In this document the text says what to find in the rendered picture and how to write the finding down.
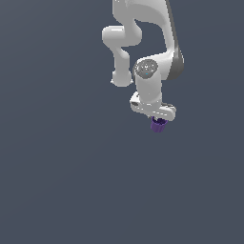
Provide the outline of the purple ribbed cylinder object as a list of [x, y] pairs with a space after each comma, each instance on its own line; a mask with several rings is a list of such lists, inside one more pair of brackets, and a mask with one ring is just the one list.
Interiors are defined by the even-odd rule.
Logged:
[[152, 123], [151, 123], [151, 129], [154, 132], [163, 132], [167, 123], [168, 123], [168, 120], [165, 120], [162, 118], [155, 118], [153, 116], [152, 117]]

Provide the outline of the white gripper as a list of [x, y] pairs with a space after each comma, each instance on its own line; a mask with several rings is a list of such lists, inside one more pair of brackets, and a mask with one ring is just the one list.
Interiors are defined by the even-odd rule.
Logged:
[[131, 109], [148, 117], [162, 118], [173, 121], [175, 119], [176, 107], [171, 104], [163, 103], [162, 99], [155, 103], [143, 103], [140, 100], [139, 93], [136, 91], [130, 99]]

